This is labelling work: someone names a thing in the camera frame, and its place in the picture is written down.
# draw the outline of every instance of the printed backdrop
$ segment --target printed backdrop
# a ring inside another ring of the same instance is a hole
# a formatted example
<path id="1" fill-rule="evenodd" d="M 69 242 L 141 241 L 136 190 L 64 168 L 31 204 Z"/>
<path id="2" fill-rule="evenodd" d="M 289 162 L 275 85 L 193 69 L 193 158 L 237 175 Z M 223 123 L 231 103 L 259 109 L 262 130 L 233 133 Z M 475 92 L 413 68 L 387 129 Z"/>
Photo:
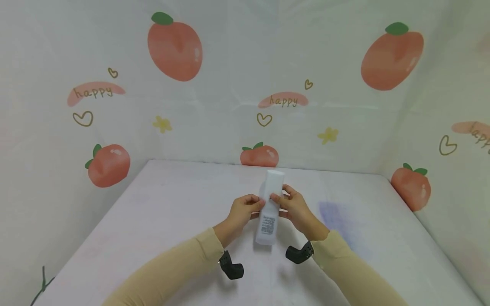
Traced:
<path id="1" fill-rule="evenodd" d="M 490 303 L 485 0 L 4 7 L 6 305 L 42 293 L 148 159 L 381 173 Z"/>

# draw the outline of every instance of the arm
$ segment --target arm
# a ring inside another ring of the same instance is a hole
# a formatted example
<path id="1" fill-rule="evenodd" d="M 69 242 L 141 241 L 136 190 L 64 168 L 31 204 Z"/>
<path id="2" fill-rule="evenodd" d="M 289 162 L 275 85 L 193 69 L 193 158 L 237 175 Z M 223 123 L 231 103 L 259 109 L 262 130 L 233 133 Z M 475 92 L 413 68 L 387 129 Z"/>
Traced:
<path id="1" fill-rule="evenodd" d="M 189 279 L 216 268 L 228 246 L 264 201 L 249 194 L 236 199 L 228 217 L 147 262 L 124 281 L 102 306 L 161 306 Z"/>
<path id="2" fill-rule="evenodd" d="M 331 231 L 325 240 L 311 243 L 313 259 L 352 306 L 408 305 L 384 278 L 351 251 L 338 232 Z"/>
<path id="3" fill-rule="evenodd" d="M 271 194 L 273 201 L 286 210 L 280 217 L 311 241 L 313 259 L 339 286 L 351 306 L 407 306 L 408 304 L 373 268 L 359 258 L 336 231 L 329 231 L 310 211 L 303 196 L 288 185 L 289 195 Z"/>

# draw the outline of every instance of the black wrist strap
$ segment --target black wrist strap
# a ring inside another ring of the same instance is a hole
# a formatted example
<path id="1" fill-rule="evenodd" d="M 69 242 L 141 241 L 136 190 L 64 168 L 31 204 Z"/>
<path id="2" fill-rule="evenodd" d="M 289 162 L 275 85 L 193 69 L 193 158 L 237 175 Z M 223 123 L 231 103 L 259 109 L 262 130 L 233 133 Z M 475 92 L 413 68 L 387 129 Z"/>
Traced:
<path id="1" fill-rule="evenodd" d="M 311 242 L 307 242 L 301 250 L 293 246 L 289 246 L 286 250 L 286 258 L 295 264 L 300 264 L 313 256 L 314 250 Z M 241 263 L 233 263 L 230 253 L 225 251 L 219 261 L 221 270 L 231 280 L 241 279 L 244 276 L 244 266 Z"/>
<path id="2" fill-rule="evenodd" d="M 301 250 L 298 250 L 293 246 L 289 246 L 289 248 L 286 250 L 286 258 L 295 264 L 300 264 L 313 256 L 313 253 L 313 246 L 311 245 L 311 242 L 308 241 Z"/>
<path id="3" fill-rule="evenodd" d="M 221 270 L 231 280 L 241 279 L 244 276 L 244 267 L 241 263 L 232 263 L 230 253 L 225 251 L 220 258 Z"/>

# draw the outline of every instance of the white table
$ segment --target white table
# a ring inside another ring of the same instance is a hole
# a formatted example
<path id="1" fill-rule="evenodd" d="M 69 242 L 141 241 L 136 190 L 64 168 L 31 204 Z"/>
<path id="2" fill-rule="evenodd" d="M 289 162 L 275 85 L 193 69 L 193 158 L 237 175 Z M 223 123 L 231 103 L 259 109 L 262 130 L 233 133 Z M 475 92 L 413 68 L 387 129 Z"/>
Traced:
<path id="1" fill-rule="evenodd" d="M 279 170 L 410 305 L 481 305 L 385 178 Z M 222 221 L 233 199 L 257 194 L 265 174 L 260 167 L 149 161 L 35 305 L 101 305 L 145 262 Z M 284 257 L 289 245 L 306 243 L 288 220 L 280 220 L 271 248 L 253 243 L 256 228 L 250 221 L 227 248 L 244 265 L 242 279 L 228 280 L 217 264 L 168 305 L 348 305 L 312 259 L 295 265 Z"/>

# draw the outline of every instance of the white bottle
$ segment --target white bottle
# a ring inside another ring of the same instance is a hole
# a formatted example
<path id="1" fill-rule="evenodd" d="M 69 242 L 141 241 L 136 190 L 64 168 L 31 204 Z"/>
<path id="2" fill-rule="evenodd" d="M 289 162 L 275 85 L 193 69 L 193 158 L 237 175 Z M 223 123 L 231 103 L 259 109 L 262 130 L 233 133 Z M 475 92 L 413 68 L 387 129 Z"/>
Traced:
<path id="1" fill-rule="evenodd" d="M 265 245 L 273 245 L 276 241 L 277 221 L 279 219 L 279 204 L 270 199 L 270 194 L 282 195 L 284 172 L 267 170 L 266 180 L 260 186 L 259 197 L 266 201 L 260 211 L 259 229 L 255 242 Z"/>

